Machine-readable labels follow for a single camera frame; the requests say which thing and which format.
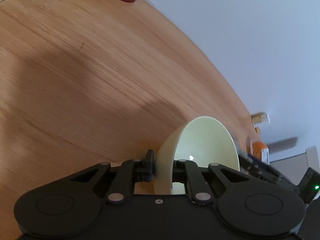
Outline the orange packaged item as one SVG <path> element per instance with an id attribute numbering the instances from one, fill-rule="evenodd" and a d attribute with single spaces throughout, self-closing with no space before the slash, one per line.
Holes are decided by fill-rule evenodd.
<path id="1" fill-rule="evenodd" d="M 262 161 L 267 165 L 270 164 L 269 149 L 263 142 L 253 141 L 250 137 L 247 137 L 246 151 L 248 154 L 253 155 L 259 161 Z"/>

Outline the cream ceramic bowl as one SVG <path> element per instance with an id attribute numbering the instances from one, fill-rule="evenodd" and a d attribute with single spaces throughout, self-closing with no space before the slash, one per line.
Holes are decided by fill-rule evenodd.
<path id="1" fill-rule="evenodd" d="M 218 163 L 240 171 L 234 140 L 219 120 L 199 116 L 178 128 L 165 140 L 155 156 L 155 194 L 182 194 L 181 186 L 172 180 L 175 160 L 191 160 L 207 168 Z"/>

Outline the small white-capped jar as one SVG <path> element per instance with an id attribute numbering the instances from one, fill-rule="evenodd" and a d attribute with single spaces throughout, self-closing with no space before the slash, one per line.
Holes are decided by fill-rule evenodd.
<path id="1" fill-rule="evenodd" d="M 270 117 L 267 113 L 264 112 L 251 115 L 251 120 L 252 125 L 255 128 L 270 124 Z"/>

